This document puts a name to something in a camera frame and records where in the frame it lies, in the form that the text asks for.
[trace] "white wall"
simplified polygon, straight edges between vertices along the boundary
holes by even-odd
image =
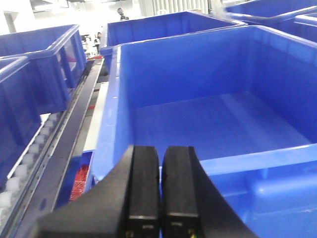
[[[70,4],[70,8],[38,12],[34,15],[38,28],[79,24],[80,34],[96,35],[106,23],[120,20],[120,15],[116,12],[119,7],[123,8],[124,14],[130,19],[141,17],[137,0],[116,1],[114,5],[98,1],[78,2]]]
[[[4,17],[3,6],[0,4],[0,35],[9,33],[8,25],[6,24],[6,20]]]
[[[1,34],[8,33],[3,12],[11,13],[16,31],[36,29],[35,17],[28,0],[0,0],[0,28]]]

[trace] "blue storage crate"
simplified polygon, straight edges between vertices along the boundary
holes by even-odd
[[[317,42],[317,13],[296,16],[289,33]]]
[[[317,0],[252,0],[226,8],[229,15],[248,24],[288,31],[295,16],[317,12]]]
[[[113,54],[92,164],[98,179],[130,144],[155,146],[160,162],[169,145],[195,146],[256,234],[316,237],[316,43],[245,26]]]
[[[41,125],[25,68],[27,57],[0,59],[0,190]]]
[[[236,20],[220,20],[189,11],[109,23],[106,46],[101,47],[100,53],[110,69],[112,51],[116,45],[243,24]]]
[[[41,114],[64,111],[85,68],[78,25],[0,36],[0,56],[27,56],[32,93]]]
[[[79,169],[82,167],[82,165],[89,166],[84,193],[89,191],[95,185],[95,180],[93,178],[92,170],[90,169],[92,161],[93,161],[93,156],[94,156],[94,151],[89,150],[89,151],[84,151],[82,155],[72,157],[70,164],[68,166],[58,199],[57,199],[55,209],[69,203],[76,174],[79,171]]]

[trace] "bin rim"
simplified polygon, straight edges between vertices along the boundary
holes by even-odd
[[[317,12],[305,15],[298,15],[295,17],[294,22],[309,26],[317,26]]]
[[[243,3],[237,4],[237,5],[242,5],[242,4],[246,4],[246,3],[249,3],[249,2],[243,2]],[[244,22],[251,22],[251,23],[257,24],[261,21],[264,21],[264,22],[267,21],[267,22],[265,22],[265,24],[273,24],[273,23],[293,19],[294,17],[299,15],[299,13],[305,14],[305,13],[312,13],[312,12],[316,12],[316,11],[317,11],[317,5],[305,7],[302,9],[295,10],[295,11],[285,12],[285,13],[282,13],[282,14],[279,14],[276,16],[270,16],[270,17],[255,16],[255,15],[243,14],[243,13],[234,13],[234,12],[230,12],[230,11],[227,11],[227,13],[229,14],[229,16],[232,16],[232,17],[239,19],[241,21],[244,21]]]
[[[73,34],[79,29],[78,24],[71,24],[71,25],[62,25],[62,26],[55,26],[55,27],[49,27],[47,29],[54,29],[59,27],[65,27],[68,26],[69,29],[62,34],[60,37],[58,37],[51,45],[49,45],[46,49],[40,50],[40,51],[34,51],[34,52],[25,52],[21,54],[15,54],[15,55],[8,55],[8,56],[2,56],[0,59],[7,59],[12,57],[28,57],[30,60],[40,59],[40,58],[47,58],[55,55],[60,48],[63,47],[64,43],[68,41]]]
[[[243,22],[243,21],[241,21],[241,20],[214,17],[214,16],[212,16],[212,15],[210,15],[210,14],[204,14],[204,13],[196,12],[196,11],[192,11],[192,10],[180,11],[180,12],[173,12],[173,13],[168,13],[168,14],[165,14],[165,15],[180,15],[180,14],[195,14],[195,15],[199,15],[199,16],[211,18],[211,19],[214,19],[214,20],[217,20],[217,21],[223,21],[223,22],[227,22],[227,23],[233,24],[232,26],[219,27],[218,29],[220,29],[220,28],[227,28],[227,27],[233,27],[233,26],[243,26],[243,25],[247,25],[247,23],[245,23],[245,22]],[[131,20],[127,20],[127,21],[133,22],[133,21],[139,21],[139,20],[143,20],[143,19],[147,19],[147,18],[160,18],[160,17],[165,16],[165,15],[147,16],[147,17],[143,17],[143,18],[139,18],[139,19],[131,19]],[[120,23],[121,23],[120,21],[111,22],[111,23],[108,23],[106,26],[108,27],[109,25],[120,24]],[[107,40],[105,40],[104,45],[101,47],[101,51],[104,51],[104,52],[105,52],[105,55],[110,55],[111,52],[110,52],[110,51],[105,51],[105,49],[106,49],[106,48],[110,48],[110,47],[115,47],[115,46],[117,46],[117,45],[108,46],[108,45],[107,45]]]
[[[0,83],[2,83],[11,75],[19,71],[24,66],[26,66],[29,63],[29,60],[26,56],[23,56],[0,59],[0,62],[8,62],[8,64],[5,67],[0,68]]]

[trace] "bin wall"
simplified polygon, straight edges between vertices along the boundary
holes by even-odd
[[[226,7],[226,10],[251,16],[273,17],[316,5],[316,0],[252,0]]]
[[[108,69],[110,69],[113,46],[235,25],[243,25],[243,23],[215,19],[208,15],[194,12],[179,12],[138,20],[109,23],[107,46],[101,47],[100,52],[105,56]]]
[[[317,12],[317,0],[253,0],[229,6],[226,10],[233,19],[250,25],[264,25],[283,30],[283,21],[300,14]]]
[[[0,187],[41,119],[28,84],[26,58],[0,60]]]

